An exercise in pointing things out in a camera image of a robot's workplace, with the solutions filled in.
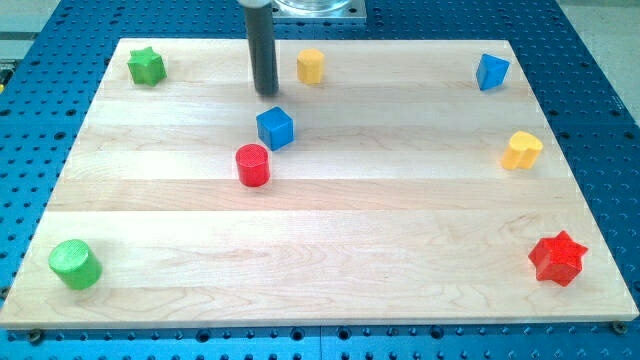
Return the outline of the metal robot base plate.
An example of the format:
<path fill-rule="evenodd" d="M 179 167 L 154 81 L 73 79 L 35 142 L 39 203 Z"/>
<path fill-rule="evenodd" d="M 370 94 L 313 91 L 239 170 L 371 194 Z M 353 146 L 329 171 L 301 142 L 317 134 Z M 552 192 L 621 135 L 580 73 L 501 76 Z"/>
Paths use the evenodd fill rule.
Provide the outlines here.
<path fill-rule="evenodd" d="M 354 20 L 367 18 L 365 0 L 273 0 L 274 17 L 289 20 Z"/>

